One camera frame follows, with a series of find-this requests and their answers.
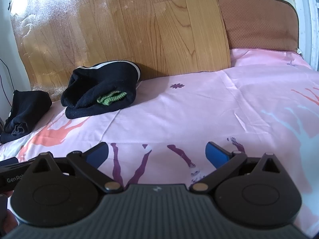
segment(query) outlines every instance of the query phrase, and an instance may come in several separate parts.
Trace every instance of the white wall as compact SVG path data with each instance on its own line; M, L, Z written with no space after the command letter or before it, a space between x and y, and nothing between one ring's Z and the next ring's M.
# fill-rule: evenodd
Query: white wall
M10 13L8 11L9 0L0 0L0 57L9 67L13 85L16 90L30 90L30 82L26 70L18 54L14 39ZM0 62L0 74L7 97L12 102L13 89L6 67ZM0 118L5 121L11 107L4 96L0 85Z

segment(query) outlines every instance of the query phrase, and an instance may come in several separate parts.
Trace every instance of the orange deer print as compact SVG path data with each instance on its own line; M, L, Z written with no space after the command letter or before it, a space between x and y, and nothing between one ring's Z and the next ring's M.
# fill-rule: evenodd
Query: orange deer print
M305 88L305 90L311 92L311 93L316 97L317 100L314 100L314 99L312 99L312 98L310 98L310 97L308 97L308 96L306 96L306 95L304 95L304 94L302 94L301 92L298 92L298 91L296 91L296 90L291 90L291 91L296 92L296 93L298 93L298 94L304 96L305 98L307 98L308 100L314 102L315 104L317 104L317 105L319 106L319 96L318 96L317 94L315 94L312 90L308 89L308 88Z
M41 129L38 133L36 133L27 143L25 146L22 146L19 153L18 153L18 160L19 162L26 161L25 156L26 152L30 148L30 146L33 145L42 145L45 147L52 147L56 145L60 145L64 142L65 137L67 134L72 131L75 128L81 127L90 117L86 118L81 123L67 127L71 124L72 120L70 119L65 125L60 127L59 129L49 129L54 123L56 123L61 117L63 117L64 114L62 114L57 120L50 121L49 124L44 126L43 129Z

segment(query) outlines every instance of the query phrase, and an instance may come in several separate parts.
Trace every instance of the pink fabric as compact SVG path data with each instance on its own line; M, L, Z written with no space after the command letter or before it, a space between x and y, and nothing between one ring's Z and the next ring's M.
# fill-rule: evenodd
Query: pink fabric
M68 120L53 103L34 132L0 146L0 160L46 151L63 157L104 141L109 157L99 169L124 186L190 186L215 170L205 156L209 141L248 156L274 152L302 194L296 225L313 236L319 231L319 73L295 53L231 53L233 68L142 81L134 104L117 112Z

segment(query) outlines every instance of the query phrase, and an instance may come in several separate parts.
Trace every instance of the wire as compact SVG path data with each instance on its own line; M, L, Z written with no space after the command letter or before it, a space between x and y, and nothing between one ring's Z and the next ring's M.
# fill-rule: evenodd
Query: wire
M9 73L9 76L10 76L10 80L11 80L11 84L12 84L12 88L13 88L13 90L15 91L15 88L14 88L14 86L13 86L13 82L12 82L12 78L11 78L11 74L10 74L10 71L9 71L9 68L8 68L8 66L6 65L6 63L0 58L0 60L1 60L1 62L5 65L5 67L7 68L7 70L8 70L8 73Z
M3 93L4 93L5 97L7 98L7 101L9 102L9 99L8 99L7 95L5 94L5 91L4 91L4 88L3 88L1 74L0 74L0 81L1 81L1 86L2 86Z

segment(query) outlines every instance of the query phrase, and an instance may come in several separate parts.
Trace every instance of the black robotic device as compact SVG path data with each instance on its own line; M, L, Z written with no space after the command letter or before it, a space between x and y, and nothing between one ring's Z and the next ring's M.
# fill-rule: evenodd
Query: black robotic device
M14 190L11 206L20 223L4 239L307 238L292 224L300 193L275 155L253 158L209 144L229 160L189 189L123 188L97 169L107 158L106 143L0 167L0 193Z

